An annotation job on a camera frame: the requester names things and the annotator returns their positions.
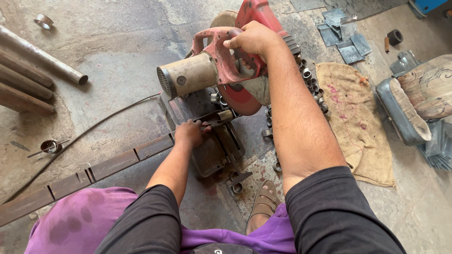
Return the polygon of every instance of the left hand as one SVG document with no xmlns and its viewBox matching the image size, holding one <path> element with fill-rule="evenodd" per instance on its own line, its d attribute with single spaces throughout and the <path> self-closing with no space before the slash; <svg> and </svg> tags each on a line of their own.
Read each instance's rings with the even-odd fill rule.
<svg viewBox="0 0 452 254">
<path fill-rule="evenodd" d="M 189 119 L 181 125 L 176 126 L 174 135 L 175 144 L 187 144 L 191 149 L 198 147 L 202 143 L 202 134 L 211 131 L 207 122 L 201 123 L 200 120 L 193 122 Z"/>
</svg>

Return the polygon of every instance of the abrasive cutting disc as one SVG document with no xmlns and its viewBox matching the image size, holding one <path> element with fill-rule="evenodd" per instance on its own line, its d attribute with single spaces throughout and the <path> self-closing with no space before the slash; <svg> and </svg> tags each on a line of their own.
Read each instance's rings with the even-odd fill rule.
<svg viewBox="0 0 452 254">
<path fill-rule="evenodd" d="M 238 11 L 228 10 L 220 12 L 212 21 L 210 27 L 221 27 L 221 26 L 235 26 L 235 19 L 237 18 Z M 228 106 L 236 111 L 237 113 L 250 116 L 256 114 L 262 107 L 256 98 L 254 98 L 245 88 L 241 85 L 234 85 L 233 88 L 229 85 L 225 85 L 226 90 L 223 85 L 218 85 L 218 91 L 222 95 L 224 101 Z"/>
<path fill-rule="evenodd" d="M 241 115 L 254 115 L 262 107 L 262 104 L 241 85 L 235 85 L 234 88 L 226 85 L 226 90 L 223 85 L 219 85 L 217 88 L 228 107 Z"/>
</svg>

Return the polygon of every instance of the hand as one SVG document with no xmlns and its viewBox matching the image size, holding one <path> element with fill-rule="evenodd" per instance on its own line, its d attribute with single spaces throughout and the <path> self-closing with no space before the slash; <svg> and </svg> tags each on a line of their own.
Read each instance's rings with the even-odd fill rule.
<svg viewBox="0 0 452 254">
<path fill-rule="evenodd" d="M 176 126 L 175 144 L 188 145 L 190 149 L 193 149 L 202 143 L 202 134 L 211 131 L 211 129 L 207 122 L 201 123 L 200 120 L 193 122 L 192 119 L 189 119 L 187 122 Z"/>
<path fill-rule="evenodd" d="M 248 54 L 259 55 L 264 62 L 266 62 L 266 56 L 270 50 L 287 47 L 284 40 L 277 33 L 257 21 L 249 22 L 242 27 L 242 30 L 244 32 L 231 40 L 224 41 L 223 45 L 229 49 L 240 47 Z M 243 59 L 242 64 L 251 69 Z"/>
</svg>

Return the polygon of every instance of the foot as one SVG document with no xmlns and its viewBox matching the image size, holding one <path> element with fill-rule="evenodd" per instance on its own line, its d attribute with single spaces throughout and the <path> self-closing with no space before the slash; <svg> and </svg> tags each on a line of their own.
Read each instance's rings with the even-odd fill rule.
<svg viewBox="0 0 452 254">
<path fill-rule="evenodd" d="M 262 186 L 262 188 L 268 190 L 267 185 Z M 271 207 L 266 204 L 257 204 L 256 206 L 267 207 L 268 209 L 271 210 Z M 262 225 L 264 225 L 268 221 L 269 218 L 270 218 L 270 215 L 268 215 L 268 214 L 263 214 L 263 213 L 254 214 L 248 221 L 248 228 L 246 229 L 246 235 L 249 235 L 254 230 L 262 227 Z"/>
</svg>

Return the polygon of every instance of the burlap sack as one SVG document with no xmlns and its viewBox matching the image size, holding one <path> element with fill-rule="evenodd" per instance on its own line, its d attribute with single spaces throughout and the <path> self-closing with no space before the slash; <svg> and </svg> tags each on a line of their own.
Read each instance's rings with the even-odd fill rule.
<svg viewBox="0 0 452 254">
<path fill-rule="evenodd" d="M 345 64 L 315 65 L 329 123 L 356 180 L 395 186 L 392 154 L 367 77 Z"/>
</svg>

